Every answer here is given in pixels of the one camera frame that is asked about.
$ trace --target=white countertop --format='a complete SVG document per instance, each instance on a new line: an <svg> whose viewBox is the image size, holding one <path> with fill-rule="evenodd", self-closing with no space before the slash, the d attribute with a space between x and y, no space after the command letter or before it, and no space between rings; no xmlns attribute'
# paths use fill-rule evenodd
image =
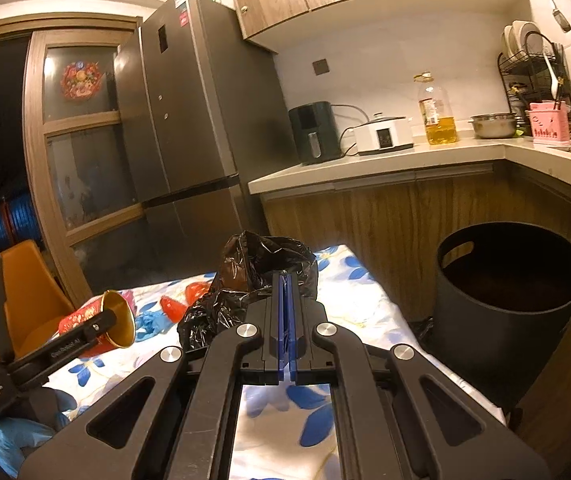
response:
<svg viewBox="0 0 571 480"><path fill-rule="evenodd" d="M443 146L422 143L402 152L345 156L321 164L293 166L253 180L249 183L249 191L252 194L267 193L348 178L501 159L549 174L571 185L571 153L534 144L531 137L528 137L462 139Z"/></svg>

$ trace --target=door decoration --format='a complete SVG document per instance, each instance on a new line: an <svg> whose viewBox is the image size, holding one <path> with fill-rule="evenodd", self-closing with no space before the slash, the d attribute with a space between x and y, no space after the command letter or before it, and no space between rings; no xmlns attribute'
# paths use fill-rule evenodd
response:
<svg viewBox="0 0 571 480"><path fill-rule="evenodd" d="M98 63L77 61L65 67L60 88L65 98L85 101L100 90L102 77Z"/></svg>

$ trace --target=silver bolt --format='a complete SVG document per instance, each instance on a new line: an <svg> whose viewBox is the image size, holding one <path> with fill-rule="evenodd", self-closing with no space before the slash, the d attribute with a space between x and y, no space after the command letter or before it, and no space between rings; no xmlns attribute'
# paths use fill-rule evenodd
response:
<svg viewBox="0 0 571 480"><path fill-rule="evenodd" d="M173 363L174 361L181 359L182 354L183 352L178 346L166 346L161 350L161 359L166 363Z"/></svg>
<svg viewBox="0 0 571 480"><path fill-rule="evenodd" d="M317 325L317 332L324 336L330 336L337 333L337 327L332 323L320 323Z"/></svg>
<svg viewBox="0 0 571 480"><path fill-rule="evenodd" d="M236 333L241 337L252 337L256 332L258 330L252 323L243 323L236 328Z"/></svg>
<svg viewBox="0 0 571 480"><path fill-rule="evenodd" d="M398 345L394 347L394 355L402 361L409 361L414 357L414 349L408 345Z"/></svg>

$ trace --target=oil bottle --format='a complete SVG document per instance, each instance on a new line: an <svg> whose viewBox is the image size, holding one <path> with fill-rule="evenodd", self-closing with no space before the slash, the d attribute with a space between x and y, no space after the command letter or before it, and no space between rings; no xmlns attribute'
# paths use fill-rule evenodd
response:
<svg viewBox="0 0 571 480"><path fill-rule="evenodd" d="M425 124L427 142L449 144L459 140L450 99L445 89L435 84L435 79L430 72L415 76L414 81L421 83L419 107Z"/></svg>

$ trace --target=black trash can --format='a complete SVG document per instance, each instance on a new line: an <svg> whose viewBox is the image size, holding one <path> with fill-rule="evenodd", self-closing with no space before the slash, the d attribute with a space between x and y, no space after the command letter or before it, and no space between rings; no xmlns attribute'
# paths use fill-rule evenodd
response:
<svg viewBox="0 0 571 480"><path fill-rule="evenodd" d="M472 251L443 267L471 242ZM539 226L489 222L437 252L431 351L495 405L511 410L561 341L571 316L571 243Z"/></svg>

